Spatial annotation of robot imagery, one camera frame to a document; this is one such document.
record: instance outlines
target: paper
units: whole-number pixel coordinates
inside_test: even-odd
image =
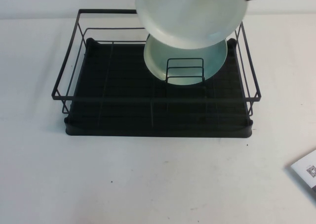
[[[291,167],[316,192],[316,150]]]

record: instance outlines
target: black rubber tray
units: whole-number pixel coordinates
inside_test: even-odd
[[[67,134],[251,136],[253,122],[246,102],[190,102],[191,98],[244,99],[235,40],[228,41],[228,57],[220,71],[205,83],[194,86],[174,86],[155,78],[144,62],[144,44],[100,44],[88,39],[86,48],[74,97],[134,98],[135,101],[73,101],[65,118]],[[167,100],[152,102],[144,98]],[[176,103],[173,98],[188,101]]]

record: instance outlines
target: dish drying rack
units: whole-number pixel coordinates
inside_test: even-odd
[[[199,58],[194,67],[201,68],[201,83],[191,86],[167,83],[168,65],[165,81],[150,73],[143,57],[147,35],[136,10],[79,10],[52,92],[67,115],[67,134],[251,136],[253,103],[261,93],[243,23],[227,40],[220,71],[205,80]]]

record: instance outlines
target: qr code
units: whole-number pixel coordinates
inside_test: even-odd
[[[315,166],[311,166],[306,170],[310,175],[315,178],[316,177],[316,168]]]

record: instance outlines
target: white backdrop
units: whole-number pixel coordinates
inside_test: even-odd
[[[79,8],[134,8],[134,0],[0,0],[0,19],[74,17]],[[306,13],[316,0],[257,0],[249,13]]]

